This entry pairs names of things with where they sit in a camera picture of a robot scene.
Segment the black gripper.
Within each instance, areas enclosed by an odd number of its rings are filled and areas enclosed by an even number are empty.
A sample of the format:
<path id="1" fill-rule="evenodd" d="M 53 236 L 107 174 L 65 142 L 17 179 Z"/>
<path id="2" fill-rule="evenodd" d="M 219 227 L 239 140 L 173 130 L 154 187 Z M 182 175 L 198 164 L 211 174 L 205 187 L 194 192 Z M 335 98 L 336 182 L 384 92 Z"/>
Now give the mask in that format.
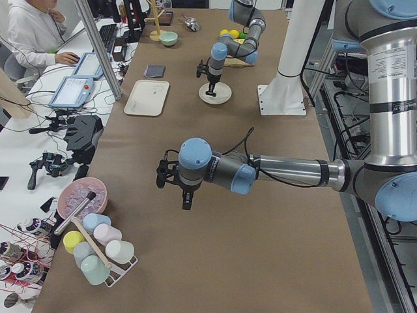
<path id="1" fill-rule="evenodd" d="M 164 188 L 166 183 L 179 186 L 182 191 L 182 209 L 190 210 L 192 208 L 192 200 L 194 196 L 193 190 L 197 190 L 201 186 L 201 181 L 196 185 L 190 185 L 183 183 L 179 176 L 179 161 L 168 160 L 169 152 L 179 153 L 177 150 L 168 149 L 164 153 L 163 159 L 161 159 L 159 166 L 156 169 L 156 185 L 158 188 Z"/>
<path id="2" fill-rule="evenodd" d="M 200 61 L 197 66 L 196 77 L 199 78 L 202 74 L 207 75 L 208 89 L 207 96 L 216 97 L 215 87 L 216 83 L 220 82 L 222 76 L 222 60 L 210 58 L 206 63 Z"/>

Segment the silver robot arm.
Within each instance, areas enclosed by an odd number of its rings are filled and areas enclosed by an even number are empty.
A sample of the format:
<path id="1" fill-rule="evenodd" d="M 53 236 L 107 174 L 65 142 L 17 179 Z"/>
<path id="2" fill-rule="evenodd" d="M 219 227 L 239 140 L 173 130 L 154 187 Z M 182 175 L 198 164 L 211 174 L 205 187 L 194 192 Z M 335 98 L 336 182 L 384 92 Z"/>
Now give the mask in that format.
<path id="1" fill-rule="evenodd" d="M 364 160 L 300 160 L 214 152 L 186 140 L 176 161 L 163 159 L 156 184 L 182 189 L 192 206 L 202 182 L 246 194 L 257 179 L 347 192 L 392 219 L 416 220 L 416 2 L 338 1 L 334 44 L 367 53 L 371 152 Z"/>
<path id="2" fill-rule="evenodd" d="M 229 19 L 248 28 L 244 42 L 235 41 L 229 33 L 220 35 L 211 48 L 207 63 L 199 63 L 196 76 L 207 75 L 208 83 L 201 86 L 199 97 L 209 104 L 223 104 L 231 97 L 231 89 L 222 83 L 221 76 L 228 56 L 253 65 L 258 57 L 259 39 L 266 29 L 263 13 L 255 8 L 253 1 L 232 1 Z"/>

